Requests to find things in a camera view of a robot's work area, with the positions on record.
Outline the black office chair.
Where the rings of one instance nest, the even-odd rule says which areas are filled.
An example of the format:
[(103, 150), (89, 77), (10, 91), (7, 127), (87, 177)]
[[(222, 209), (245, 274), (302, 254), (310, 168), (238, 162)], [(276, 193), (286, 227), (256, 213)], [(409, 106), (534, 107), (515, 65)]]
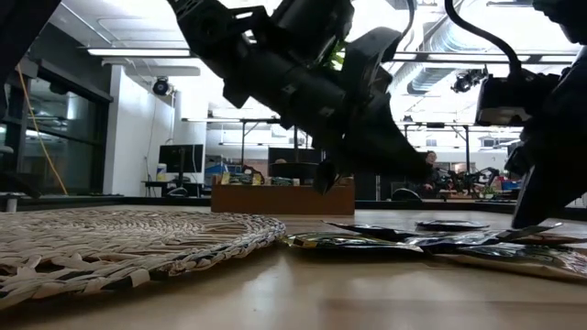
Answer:
[(393, 202), (421, 202), (421, 197), (414, 191), (407, 188), (395, 190), (391, 195)]

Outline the black background station frame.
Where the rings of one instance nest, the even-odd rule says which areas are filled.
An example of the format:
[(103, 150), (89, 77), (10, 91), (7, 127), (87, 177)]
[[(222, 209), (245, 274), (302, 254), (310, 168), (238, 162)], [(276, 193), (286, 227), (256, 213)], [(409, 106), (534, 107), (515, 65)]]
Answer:
[(243, 118), (241, 123), (240, 157), (247, 149), (308, 149), (310, 137), (296, 126), (284, 128), (277, 117)]
[[(441, 123), (441, 122), (426, 122), (426, 123), (417, 122), (417, 123), (412, 123), (412, 124), (404, 124), (404, 136), (406, 138), (408, 138), (409, 127), (425, 127), (427, 129), (442, 129), (442, 128), (446, 128), (446, 127), (451, 128), (456, 133), (456, 135), (458, 137), (461, 137), (465, 141), (465, 158), (466, 158), (465, 159), (465, 164), (466, 164), (465, 171), (471, 172), (471, 158), (470, 158), (470, 147), (469, 147), (469, 141), (470, 141), (469, 140), (469, 126), (468, 125), (461, 125), (461, 127), (464, 129), (465, 135), (462, 135), (457, 130), (458, 126), (459, 126), (458, 124), (446, 124), (446, 123)], [(428, 152), (428, 150), (426, 152), (421, 152), (421, 156), (424, 158), (424, 160), (425, 160), (425, 155), (427, 152)], [(419, 196), (420, 196), (419, 187), (422, 183), (414, 183), (414, 192), (416, 192)], [(444, 187), (442, 189), (447, 190), (447, 191), (450, 190), (450, 188), (448, 187), (446, 182), (444, 182)]]

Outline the ceiling light strip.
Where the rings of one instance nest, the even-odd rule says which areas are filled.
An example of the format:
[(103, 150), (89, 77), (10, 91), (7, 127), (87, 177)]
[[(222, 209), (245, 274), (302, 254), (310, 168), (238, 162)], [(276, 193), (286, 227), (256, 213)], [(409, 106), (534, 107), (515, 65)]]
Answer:
[(188, 49), (121, 49), (121, 48), (88, 48), (87, 52), (98, 57), (120, 58), (189, 58)]

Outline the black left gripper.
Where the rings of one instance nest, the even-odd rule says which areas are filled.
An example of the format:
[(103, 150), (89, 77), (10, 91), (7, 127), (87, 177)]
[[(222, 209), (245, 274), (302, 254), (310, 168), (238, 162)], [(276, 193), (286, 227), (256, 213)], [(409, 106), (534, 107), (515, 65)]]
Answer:
[(278, 113), (286, 127), (302, 128), (316, 147), (336, 151), (316, 167), (314, 189), (324, 195), (339, 170), (371, 172), (421, 182), (431, 173), (425, 158), (393, 120), (385, 52), (346, 48), (340, 71), (311, 68), (271, 49), (239, 46), (224, 53), (223, 95), (236, 107), (250, 97)]

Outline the black computer monitor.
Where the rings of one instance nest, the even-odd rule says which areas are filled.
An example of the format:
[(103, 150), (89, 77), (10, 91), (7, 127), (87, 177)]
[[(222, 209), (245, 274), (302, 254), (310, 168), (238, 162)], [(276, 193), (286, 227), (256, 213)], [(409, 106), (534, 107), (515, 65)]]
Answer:
[(166, 165), (167, 172), (201, 173), (203, 156), (203, 145), (164, 145), (160, 146), (159, 163)]

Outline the person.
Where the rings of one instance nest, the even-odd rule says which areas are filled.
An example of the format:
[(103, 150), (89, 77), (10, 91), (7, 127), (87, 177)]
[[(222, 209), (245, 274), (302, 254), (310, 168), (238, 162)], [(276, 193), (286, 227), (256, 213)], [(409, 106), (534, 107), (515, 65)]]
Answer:
[(436, 166), (437, 153), (429, 150), (425, 155), (425, 161), (430, 171), (425, 181), (419, 187), (419, 194), (424, 199), (436, 198), (440, 190), (444, 187), (441, 173)]

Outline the brown wooden three-compartment box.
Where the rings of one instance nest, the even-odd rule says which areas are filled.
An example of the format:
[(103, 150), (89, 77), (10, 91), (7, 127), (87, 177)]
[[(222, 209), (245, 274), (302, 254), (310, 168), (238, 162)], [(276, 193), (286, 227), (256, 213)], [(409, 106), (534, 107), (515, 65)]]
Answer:
[(355, 184), (344, 178), (326, 194), (312, 186), (212, 186), (211, 211), (256, 215), (354, 215)]

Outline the round woven straw placemat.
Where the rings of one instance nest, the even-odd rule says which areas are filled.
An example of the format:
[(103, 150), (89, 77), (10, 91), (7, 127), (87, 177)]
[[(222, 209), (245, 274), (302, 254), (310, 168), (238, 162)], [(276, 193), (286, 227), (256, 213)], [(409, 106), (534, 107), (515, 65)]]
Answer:
[(258, 214), (62, 209), (0, 214), (0, 311), (123, 291), (245, 258), (285, 234)]

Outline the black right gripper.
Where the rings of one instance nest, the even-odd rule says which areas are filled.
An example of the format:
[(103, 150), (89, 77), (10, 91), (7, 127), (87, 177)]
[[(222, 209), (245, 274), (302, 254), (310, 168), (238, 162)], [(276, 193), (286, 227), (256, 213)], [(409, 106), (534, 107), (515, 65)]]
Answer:
[(539, 74), (524, 96), (530, 118), (505, 163), (525, 175), (512, 228), (539, 225), (587, 193), (587, 170), (547, 162), (587, 144), (587, 45), (561, 74)]

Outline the black aluminium table frame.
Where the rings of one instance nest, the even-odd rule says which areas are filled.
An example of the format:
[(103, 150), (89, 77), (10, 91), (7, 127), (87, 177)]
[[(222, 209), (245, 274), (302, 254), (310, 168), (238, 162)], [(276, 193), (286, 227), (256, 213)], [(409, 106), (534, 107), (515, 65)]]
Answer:
[[(17, 199), (18, 211), (41, 211), (63, 208), (83, 208), (113, 205), (146, 205), (146, 206), (188, 206), (188, 207), (210, 207), (210, 199), (167, 199), (154, 197), (124, 197), (124, 196), (70, 196), (70, 197), (43, 197), (39, 199), (20, 198)], [(379, 202), (379, 201), (356, 201), (354, 210), (408, 210), (408, 211), (471, 211), (487, 212), (509, 215), (515, 209), (514, 203), (490, 203), (451, 200), (448, 202)]]

